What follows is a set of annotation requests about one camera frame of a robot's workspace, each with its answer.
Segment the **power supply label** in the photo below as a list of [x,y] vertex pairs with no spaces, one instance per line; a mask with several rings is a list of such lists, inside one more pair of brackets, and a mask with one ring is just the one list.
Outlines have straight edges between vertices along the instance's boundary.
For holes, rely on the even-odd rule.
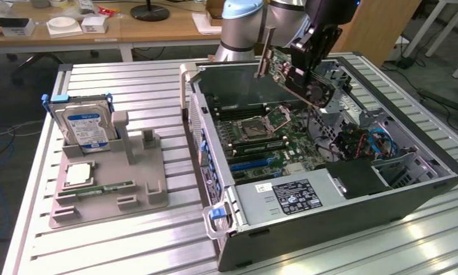
[[273,192],[287,215],[323,206],[320,197],[307,179],[273,186]]

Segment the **table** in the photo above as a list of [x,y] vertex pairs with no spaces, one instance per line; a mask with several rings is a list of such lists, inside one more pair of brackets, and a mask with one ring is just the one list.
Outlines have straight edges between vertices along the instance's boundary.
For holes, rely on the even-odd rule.
[[[411,42],[405,52],[404,52],[404,56],[408,57],[411,56],[411,54],[413,53],[413,50],[416,49],[424,35],[427,34],[427,31],[429,30],[436,18],[439,17],[441,11],[444,10],[447,4],[458,4],[458,0],[440,0],[439,4],[436,5],[436,8],[433,10],[433,12],[431,13],[413,41]],[[439,49],[441,43],[444,42],[447,36],[449,35],[449,33],[452,32],[452,29],[454,28],[454,26],[458,23],[458,12],[457,14],[453,16],[448,26],[445,27],[445,29],[443,30],[440,36],[437,37],[437,39],[435,40],[435,43],[432,45],[432,47],[429,48],[428,52],[427,52],[427,56],[431,57],[436,50]],[[458,78],[458,70],[454,72],[453,74],[454,78]]]
[[105,34],[84,34],[64,38],[51,38],[45,22],[51,14],[61,12],[61,8],[36,9],[29,2],[16,2],[13,12],[32,18],[40,24],[32,37],[9,38],[0,34],[0,53],[39,53],[72,50],[119,49],[124,62],[132,62],[132,49],[152,46],[217,45],[220,36],[205,36],[199,33],[192,20],[192,12],[185,9],[203,10],[195,3],[172,3],[167,6],[171,17],[160,22],[144,22],[129,15],[131,8],[143,3],[97,3],[97,5],[120,9],[124,16],[108,19],[109,29]]
[[[458,161],[458,136],[361,56],[340,54]],[[4,274],[221,274],[205,235],[201,201],[181,126],[183,63],[197,60],[75,65],[59,72],[53,94],[109,90],[129,112],[129,135],[145,127],[163,138],[169,206],[67,229],[51,229],[49,211],[63,137],[45,118]],[[367,107],[377,102],[351,83]],[[236,274],[458,274],[458,186],[401,221],[260,262]]]

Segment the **aluminum extrusion table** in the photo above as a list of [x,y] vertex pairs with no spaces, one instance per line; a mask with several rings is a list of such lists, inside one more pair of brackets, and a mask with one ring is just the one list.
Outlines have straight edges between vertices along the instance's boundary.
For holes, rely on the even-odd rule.
[[[458,136],[364,57],[340,55],[458,160]],[[171,203],[141,215],[51,229],[63,139],[48,115],[4,274],[219,274],[180,116],[179,67],[195,61],[204,60],[75,65],[59,72],[53,94],[111,92],[116,110],[129,111],[129,134],[139,135],[144,127],[157,129]],[[352,84],[363,103],[376,105]],[[458,274],[458,186],[401,221],[224,274],[436,272]]]

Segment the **white sticker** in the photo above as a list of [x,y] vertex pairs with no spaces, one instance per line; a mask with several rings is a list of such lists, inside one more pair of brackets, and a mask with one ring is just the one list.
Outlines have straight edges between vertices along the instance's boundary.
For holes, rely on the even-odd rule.
[[100,127],[100,122],[101,117],[97,113],[68,117],[68,123],[80,146],[85,148],[96,148],[108,144],[105,129]]
[[97,38],[95,39],[95,42],[116,42],[116,38]]
[[257,184],[255,187],[259,193],[272,191],[272,182]]

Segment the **pcie slot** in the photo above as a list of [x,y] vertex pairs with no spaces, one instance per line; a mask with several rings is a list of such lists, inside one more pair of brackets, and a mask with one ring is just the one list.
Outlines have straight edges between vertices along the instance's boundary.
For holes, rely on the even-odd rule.
[[253,144],[259,144],[259,143],[276,142],[277,140],[283,140],[283,137],[276,136],[276,137],[269,137],[265,139],[249,140],[247,142],[235,142],[232,145],[235,148],[237,148],[239,146],[248,146],[248,145],[253,145]]
[[257,167],[269,166],[273,162],[273,158],[263,159],[256,162],[240,163],[231,166],[231,171],[241,171]]
[[253,154],[248,156],[240,156],[237,158],[228,159],[228,164],[232,165],[236,163],[252,162],[255,160],[264,159],[264,158],[265,158],[265,154]]

